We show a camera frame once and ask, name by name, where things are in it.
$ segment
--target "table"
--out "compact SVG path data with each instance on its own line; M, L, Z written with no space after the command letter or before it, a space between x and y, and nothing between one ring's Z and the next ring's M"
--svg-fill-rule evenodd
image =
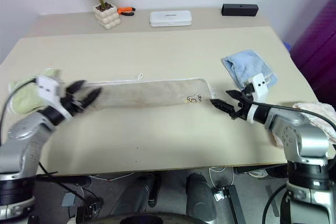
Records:
M145 19L149 11L138 11L138 26L137 20L123 17L122 25L111 31L93 25L89 14L43 17L0 66L0 101L8 94L8 82L53 67L67 82L132 79L140 72L143 80L203 77L219 98L237 104L224 94L236 86L221 59L245 49L259 52L278 76L267 102L317 101L262 17L222 17L219 9L210 8L191 11L190 27L151 28ZM200 18L204 13L209 13L208 19ZM9 114L5 129L19 117ZM334 155L332 148L329 155ZM97 174L277 164L286 159L263 125L233 121L206 102L87 111L58 127L43 148L41 162L59 174Z

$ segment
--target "white box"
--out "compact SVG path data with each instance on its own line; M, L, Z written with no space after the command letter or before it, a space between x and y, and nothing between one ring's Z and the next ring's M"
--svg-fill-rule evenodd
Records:
M151 12L149 22L152 27L160 26L189 26L192 17L189 10L170 10Z

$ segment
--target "pink cloth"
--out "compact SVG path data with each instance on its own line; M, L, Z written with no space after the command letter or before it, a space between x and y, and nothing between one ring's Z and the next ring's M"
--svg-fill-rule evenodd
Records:
M321 102L316 102L316 103L304 103L304 102L299 102L295 103L293 105L293 108L297 109L302 109L302 110L309 110L311 112L315 112L319 115L323 115L324 117L328 118L331 120L334 124L336 124L336 112L335 109L326 103L321 103ZM310 114L305 114L305 115L310 123L316 127L319 127L321 130L324 131L326 136L329 139L329 142L331 144L336 144L336 132L335 130L329 125L329 123L325 122L324 120L317 118L316 116L310 115ZM275 139L275 144L278 148L283 148L282 141L279 137L274 136Z

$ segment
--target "folded blue towel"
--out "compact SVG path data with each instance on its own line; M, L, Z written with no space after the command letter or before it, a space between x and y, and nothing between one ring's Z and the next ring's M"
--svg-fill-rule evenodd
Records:
M271 68L264 59L253 50L238 52L225 57L222 61L240 90L244 89L244 83L247 82L248 78L259 73L264 75L268 88L277 82L277 77Z

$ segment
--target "printed logo on towel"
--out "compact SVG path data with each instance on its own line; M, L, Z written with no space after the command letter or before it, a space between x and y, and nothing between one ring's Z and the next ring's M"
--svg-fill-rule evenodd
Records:
M187 99L184 102L202 102L202 96L198 94L189 95L187 96Z

